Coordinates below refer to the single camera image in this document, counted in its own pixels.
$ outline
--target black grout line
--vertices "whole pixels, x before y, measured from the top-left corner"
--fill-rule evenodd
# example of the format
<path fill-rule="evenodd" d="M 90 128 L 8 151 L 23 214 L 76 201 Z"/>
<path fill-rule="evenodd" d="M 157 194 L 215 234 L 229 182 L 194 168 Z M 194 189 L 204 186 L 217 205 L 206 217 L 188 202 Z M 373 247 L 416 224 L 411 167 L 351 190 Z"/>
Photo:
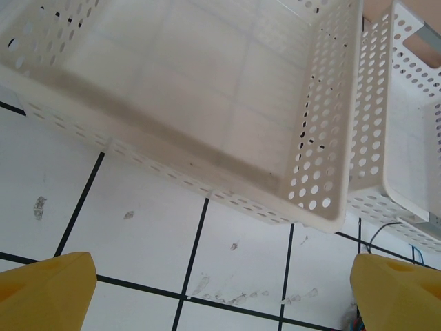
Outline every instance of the black grout line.
<path fill-rule="evenodd" d="M 358 217 L 358 254 L 361 254 L 361 217 Z M 360 310 L 358 309 L 358 305 L 357 305 L 357 313 L 356 313 L 357 318 L 360 318 Z"/>
<path fill-rule="evenodd" d="M 361 217 L 358 218 L 358 254 L 361 253 Z"/>
<path fill-rule="evenodd" d="M 4 103 L 4 102 L 0 101 L 0 107 L 5 108 L 7 110 L 10 110 L 11 112 L 15 112 L 15 113 L 17 113 L 19 115 L 26 116 L 26 113 L 25 113 L 25 111 L 23 109 L 14 107 L 14 106 L 12 106 L 12 105 L 10 105 L 8 103 Z"/>
<path fill-rule="evenodd" d="M 12 254 L 3 253 L 3 252 L 0 252 L 0 259 L 5 260 L 5 261 L 10 261 L 10 262 L 16 262 L 16 263 L 20 263 L 20 264 L 26 264 L 26 265 L 38 262 L 37 260 L 34 260 L 34 259 L 28 259 L 26 257 L 19 257 L 18 255 L 12 255 Z"/>
<path fill-rule="evenodd" d="M 322 326 L 322 325 L 316 325 L 316 324 L 311 324 L 311 323 L 307 323 L 307 322 L 297 321 L 295 319 L 286 319 L 286 318 L 284 318 L 283 319 L 283 323 L 298 325 L 298 326 L 302 326 L 304 328 L 309 328 L 309 329 L 314 329 L 314 330 L 337 331 L 336 329 L 328 328 L 327 326 Z"/>
<path fill-rule="evenodd" d="M 64 246 L 68 242 L 70 233 L 75 225 L 76 219 L 78 218 L 78 215 L 81 211 L 81 208 L 83 207 L 85 198 L 88 196 L 89 190 L 92 187 L 92 184 L 95 180 L 96 174 L 98 173 L 101 162 L 103 162 L 104 156 L 105 156 L 105 154 L 103 152 L 99 153 L 98 159 L 96 160 L 94 168 L 92 169 L 92 172 L 90 173 L 88 182 L 86 183 L 84 190 L 81 193 L 80 199 L 78 200 L 78 203 L 75 207 L 75 210 L 72 214 L 72 217 L 69 220 L 68 226 L 63 234 L 63 237 L 61 238 L 60 244 L 58 245 L 58 248 L 54 254 L 54 257 L 59 257 L 61 255 L 61 253 L 63 252 Z"/>
<path fill-rule="evenodd" d="M 285 300 L 286 296 L 287 296 L 289 262 L 291 261 L 291 250 L 292 250 L 292 238 L 293 238 L 293 236 L 294 236 L 294 224 L 291 224 L 291 229 L 289 231 L 287 264 L 285 266 L 285 278 L 283 279 L 282 300 Z M 283 325 L 282 320 L 283 320 L 283 314 L 284 313 L 285 313 L 285 305 L 280 305 L 280 319 L 278 321 L 278 331 L 282 331 L 282 325 Z"/>
<path fill-rule="evenodd" d="M 188 261 L 187 273 L 185 274 L 184 284 L 181 292 L 182 296 L 185 296 L 185 294 L 187 293 L 188 283 L 190 280 L 190 276 L 192 275 L 194 259 L 196 257 L 196 251 L 198 250 L 199 239 L 201 238 L 202 227 L 204 225 L 205 214 L 207 214 L 208 203 L 209 203 L 209 199 L 205 198 L 204 206 L 201 212 L 201 219 L 199 220 L 198 230 L 196 231 L 196 237 L 194 238 L 192 254 L 190 255 L 190 260 Z M 174 315 L 172 331 L 176 331 L 178 329 L 179 318 L 181 317 L 183 305 L 184 305 L 184 299 L 180 299 L 178 303 L 178 307 L 176 309 L 176 314 Z"/>
<path fill-rule="evenodd" d="M 224 303 L 208 301 L 208 300 L 199 299 L 199 298 L 196 298 L 196 297 L 192 297 L 190 299 L 186 299 L 186 301 L 192 302 L 192 303 L 197 303 L 197 304 L 200 304 L 200 305 L 207 305 L 209 307 L 218 308 L 218 309 L 222 309 L 222 310 L 228 310 L 230 312 L 238 312 L 238 313 L 245 314 L 245 315 L 260 317 L 262 319 L 270 319 L 272 321 L 278 321 L 280 319 L 280 317 L 276 316 L 276 315 L 267 314 L 267 313 L 264 313 L 264 312 L 257 312 L 255 310 L 240 308 L 240 307 L 236 307 L 236 306 L 233 306 L 233 305 L 225 305 Z"/>
<path fill-rule="evenodd" d="M 129 281 L 122 281 L 120 279 L 102 276 L 100 274 L 98 274 L 96 276 L 96 279 L 98 281 L 100 281 L 101 283 L 107 283 L 107 284 L 112 284 L 112 285 L 116 285 L 116 286 L 121 286 L 123 288 L 131 288 L 133 290 L 157 294 L 157 295 L 161 295 L 163 297 L 169 297 L 169 298 L 178 299 L 178 300 L 183 298 L 183 295 L 178 294 L 178 293 L 174 293 L 174 292 L 170 292 L 170 291 L 166 291 L 166 290 L 161 290 L 159 288 L 152 288 L 150 286 L 141 285 L 141 284 L 137 284 L 137 283 L 131 283 Z"/>
<path fill-rule="evenodd" d="M 25 265 L 32 264 L 32 263 L 35 263 L 35 262 L 39 262 L 38 260 L 28 259 L 28 258 L 25 258 L 25 257 L 20 257 L 18 255 L 13 255 L 13 254 L 8 254 L 8 253 L 3 253 L 3 252 L 0 252 L 0 259 L 1 260 L 5 260 L 5 261 L 10 261 L 10 262 L 16 262 L 16 263 L 20 263 L 20 264 L 25 264 Z M 191 302 L 191 303 L 197 303 L 199 305 L 206 305 L 206 306 L 213 307 L 213 308 L 219 308 L 219 309 L 222 309 L 222 310 L 228 310 L 230 312 L 237 312 L 237 313 L 240 313 L 240 314 L 246 314 L 246 315 L 250 315 L 250 316 L 260 317 L 262 319 L 270 319 L 272 321 L 279 321 L 280 320 L 280 317 L 276 316 L 276 315 L 266 314 L 264 312 L 257 312 L 257 311 L 254 311 L 254 310 L 240 308 L 240 307 L 234 307 L 232 305 L 225 305 L 224 303 L 217 303 L 217 302 L 213 302 L 213 301 L 199 299 L 199 298 L 196 298 L 196 297 L 187 298 L 185 296 L 185 294 L 179 294 L 179 293 L 170 292 L 170 291 L 167 291 L 167 290 L 161 290 L 159 288 L 152 288 L 150 286 L 141 285 L 141 284 L 137 284 L 137 283 L 132 283 L 132 282 L 129 282 L 129 281 L 122 281 L 120 279 L 115 279 L 115 278 L 112 278 L 112 277 L 102 276 L 100 274 L 98 274 L 96 276 L 96 280 L 101 282 L 101 283 L 107 283 L 107 284 L 110 284 L 110 285 L 120 286 L 122 288 L 129 288 L 129 289 L 132 289 L 132 290 L 138 290 L 138 291 L 141 291 L 141 292 L 156 294 L 156 295 L 160 295 L 162 297 L 169 297 L 169 298 L 172 298 L 172 299 L 177 299 L 179 301 L 188 301 L 188 302 Z M 283 323 L 305 326 L 306 328 L 311 328 L 311 329 L 315 329 L 315 330 L 332 330 L 332 329 L 327 328 L 325 326 L 311 324 L 311 323 L 306 323 L 306 322 L 302 322 L 302 321 L 297 321 L 295 319 L 283 318 Z"/>

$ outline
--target basket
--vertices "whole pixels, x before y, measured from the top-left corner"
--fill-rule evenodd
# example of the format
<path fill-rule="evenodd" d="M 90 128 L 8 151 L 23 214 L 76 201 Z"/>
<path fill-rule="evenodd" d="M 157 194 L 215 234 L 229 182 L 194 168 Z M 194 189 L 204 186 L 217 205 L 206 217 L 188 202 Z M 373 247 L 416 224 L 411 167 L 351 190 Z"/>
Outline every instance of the basket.
<path fill-rule="evenodd" d="M 1 13 L 30 118 L 270 224 L 345 220 L 359 0 L 39 0 Z"/>
<path fill-rule="evenodd" d="M 441 252 L 441 70 L 403 45 L 423 27 L 395 2 L 362 34 L 348 207 Z"/>

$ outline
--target floor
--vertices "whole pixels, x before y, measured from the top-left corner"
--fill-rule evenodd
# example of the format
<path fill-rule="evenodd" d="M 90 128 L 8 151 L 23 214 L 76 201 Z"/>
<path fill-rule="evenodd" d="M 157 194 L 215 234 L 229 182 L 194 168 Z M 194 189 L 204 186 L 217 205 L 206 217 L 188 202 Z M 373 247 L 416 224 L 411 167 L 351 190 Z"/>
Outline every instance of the floor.
<path fill-rule="evenodd" d="M 355 317 L 349 275 L 377 227 L 260 223 L 37 125 L 4 88 L 0 101 L 0 271 L 90 252 L 83 330 L 346 330 Z M 373 252 L 420 262 L 387 231 Z"/>

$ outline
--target circular hole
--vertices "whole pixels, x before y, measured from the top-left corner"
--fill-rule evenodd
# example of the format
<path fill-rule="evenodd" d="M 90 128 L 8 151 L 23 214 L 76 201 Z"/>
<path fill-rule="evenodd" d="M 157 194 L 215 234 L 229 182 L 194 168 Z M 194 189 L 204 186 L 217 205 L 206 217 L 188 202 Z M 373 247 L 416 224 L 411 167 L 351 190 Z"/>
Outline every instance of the circular hole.
<path fill-rule="evenodd" d="M 330 198 L 323 199 L 322 206 L 324 208 L 328 208 L 330 204 L 331 204 L 331 199 Z"/>
<path fill-rule="evenodd" d="M 329 192 L 332 189 L 332 186 L 332 182 L 328 181 L 323 188 L 325 189 L 325 191 Z"/>
<path fill-rule="evenodd" d="M 18 41 L 18 39 L 12 38 L 12 39 L 9 41 L 9 44 L 8 44 L 8 50 L 9 50 L 10 52 L 14 52 L 14 51 L 17 50 L 18 47 L 19 47 L 19 41 Z"/>
<path fill-rule="evenodd" d="M 316 207 L 317 207 L 317 202 L 316 202 L 315 200 L 312 200 L 312 201 L 309 203 L 309 209 L 310 209 L 310 210 L 314 210 L 314 209 L 316 209 Z"/>

